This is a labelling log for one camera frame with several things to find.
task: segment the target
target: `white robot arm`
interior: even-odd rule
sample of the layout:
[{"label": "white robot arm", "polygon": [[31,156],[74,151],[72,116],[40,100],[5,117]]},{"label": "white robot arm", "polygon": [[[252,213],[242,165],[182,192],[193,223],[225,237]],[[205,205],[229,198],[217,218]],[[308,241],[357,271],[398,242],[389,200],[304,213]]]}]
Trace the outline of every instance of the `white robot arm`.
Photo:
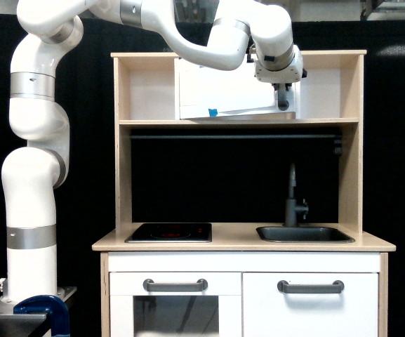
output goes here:
[{"label": "white robot arm", "polygon": [[69,122],[54,100],[55,69],[81,41],[77,15],[87,9],[103,20],[157,32],[179,56],[199,65],[238,68],[252,36],[259,81],[284,86],[300,81],[303,73],[291,20],[278,6],[220,0],[208,44],[199,46],[178,32],[173,0],[20,0],[18,20],[29,34],[11,63],[9,121],[27,147],[10,153],[1,173],[8,237],[3,300],[14,303],[57,292],[53,189],[68,172]]}]

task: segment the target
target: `black cooktop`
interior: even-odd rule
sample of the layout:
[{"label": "black cooktop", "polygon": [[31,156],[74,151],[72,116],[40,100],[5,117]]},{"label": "black cooktop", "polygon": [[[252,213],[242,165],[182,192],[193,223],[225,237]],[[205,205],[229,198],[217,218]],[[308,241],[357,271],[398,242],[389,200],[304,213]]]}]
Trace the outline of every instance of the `black cooktop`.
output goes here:
[{"label": "black cooktop", "polygon": [[211,242],[211,223],[143,223],[125,242]]}]

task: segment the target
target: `gray sink basin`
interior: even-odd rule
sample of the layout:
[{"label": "gray sink basin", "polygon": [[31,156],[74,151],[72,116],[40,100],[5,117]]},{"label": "gray sink basin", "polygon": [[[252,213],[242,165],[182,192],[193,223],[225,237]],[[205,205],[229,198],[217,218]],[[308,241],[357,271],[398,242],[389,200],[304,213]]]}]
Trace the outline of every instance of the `gray sink basin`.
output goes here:
[{"label": "gray sink basin", "polygon": [[330,242],[348,244],[355,240],[336,228],[329,227],[259,227],[258,235],[271,242]]}]

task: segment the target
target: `gray handle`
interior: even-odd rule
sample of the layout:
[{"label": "gray handle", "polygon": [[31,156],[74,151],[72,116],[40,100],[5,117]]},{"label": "gray handle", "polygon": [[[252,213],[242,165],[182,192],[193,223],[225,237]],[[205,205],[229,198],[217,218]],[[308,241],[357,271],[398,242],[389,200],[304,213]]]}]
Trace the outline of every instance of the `gray handle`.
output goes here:
[{"label": "gray handle", "polygon": [[344,290],[342,281],[334,281],[333,284],[289,284],[281,280],[277,283],[281,293],[341,293]]},{"label": "gray handle", "polygon": [[196,283],[154,283],[151,279],[143,282],[146,291],[160,291],[164,293],[190,293],[200,292],[208,288],[205,279],[198,279]]}]

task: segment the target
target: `cabinet door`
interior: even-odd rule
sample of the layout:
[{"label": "cabinet door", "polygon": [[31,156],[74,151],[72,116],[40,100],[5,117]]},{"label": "cabinet door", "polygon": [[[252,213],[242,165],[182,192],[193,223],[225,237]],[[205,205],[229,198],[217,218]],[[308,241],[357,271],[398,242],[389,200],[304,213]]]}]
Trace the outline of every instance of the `cabinet door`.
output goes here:
[{"label": "cabinet door", "polygon": [[[340,293],[313,293],[337,280]],[[280,281],[312,286],[283,293]],[[378,274],[244,273],[243,291],[244,337],[377,337]]]},{"label": "cabinet door", "polygon": [[112,337],[241,337],[241,273],[112,272],[110,319]]}]

